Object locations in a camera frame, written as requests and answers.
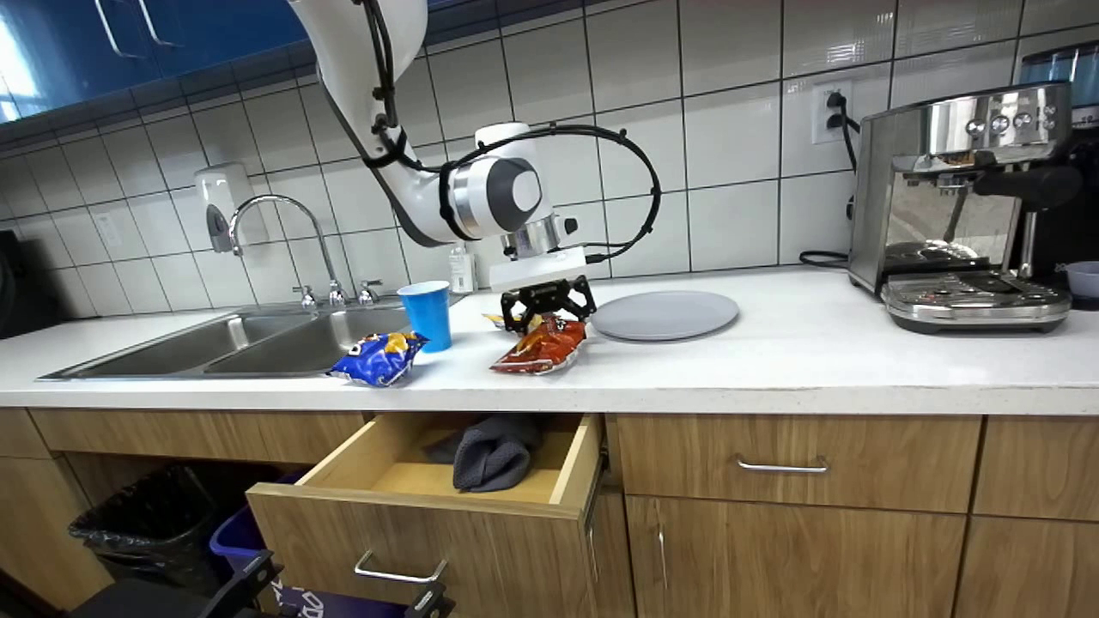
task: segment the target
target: sink basin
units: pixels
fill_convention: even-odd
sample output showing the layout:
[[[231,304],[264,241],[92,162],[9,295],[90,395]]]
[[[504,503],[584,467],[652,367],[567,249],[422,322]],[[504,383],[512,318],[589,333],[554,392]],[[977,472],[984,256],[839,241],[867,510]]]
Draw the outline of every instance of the sink basin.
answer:
[[[202,374],[201,367],[241,354],[269,335],[298,329],[313,322],[308,313],[233,313],[215,322],[202,322],[181,333],[170,333],[160,341],[92,356],[86,365],[55,372],[47,379],[75,381],[75,379],[186,379]]]
[[[337,356],[370,335],[405,329],[400,304],[352,304],[298,329],[262,341],[202,367],[206,379],[306,379],[322,374]]]

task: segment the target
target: electrical socket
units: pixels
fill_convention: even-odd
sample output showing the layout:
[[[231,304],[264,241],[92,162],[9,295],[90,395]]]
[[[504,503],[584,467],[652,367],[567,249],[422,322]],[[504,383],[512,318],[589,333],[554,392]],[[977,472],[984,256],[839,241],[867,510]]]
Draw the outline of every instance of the electrical socket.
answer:
[[[810,145],[841,139],[839,130],[828,130],[828,118],[835,114],[835,110],[828,110],[828,95],[831,91],[847,95],[847,110],[853,110],[853,91],[857,91],[853,83],[821,83],[821,84],[813,84],[810,90]]]

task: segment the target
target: kitchen counter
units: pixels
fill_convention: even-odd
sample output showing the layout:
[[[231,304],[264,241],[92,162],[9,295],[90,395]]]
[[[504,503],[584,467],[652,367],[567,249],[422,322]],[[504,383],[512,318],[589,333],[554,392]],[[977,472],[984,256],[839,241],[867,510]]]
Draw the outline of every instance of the kitchen counter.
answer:
[[[278,381],[40,381],[40,374],[215,318],[150,317],[68,322],[0,344],[0,409],[347,409],[347,413],[889,413],[889,415],[1099,415],[1099,313],[1055,333],[907,333],[845,271],[737,271],[600,280],[598,301],[648,287],[712,287],[742,318],[687,344],[592,335],[554,379],[494,374],[512,348],[486,313],[452,304],[452,348],[422,354],[400,389],[344,379]]]

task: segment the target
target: white plate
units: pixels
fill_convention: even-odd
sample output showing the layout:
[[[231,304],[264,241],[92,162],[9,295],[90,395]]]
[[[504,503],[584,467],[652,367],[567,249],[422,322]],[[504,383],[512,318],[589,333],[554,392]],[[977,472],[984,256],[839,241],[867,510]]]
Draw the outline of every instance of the white plate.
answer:
[[[641,293],[600,304],[592,322],[613,341],[695,341],[733,325],[742,310],[716,293]]]

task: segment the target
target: espresso machine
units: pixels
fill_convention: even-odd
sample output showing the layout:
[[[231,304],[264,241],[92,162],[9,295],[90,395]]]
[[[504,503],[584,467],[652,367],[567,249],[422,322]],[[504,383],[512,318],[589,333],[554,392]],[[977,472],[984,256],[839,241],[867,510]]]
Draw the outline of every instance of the espresso machine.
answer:
[[[847,276],[907,329],[1055,329],[1041,219],[1081,194],[1071,83],[1031,83],[863,124]]]

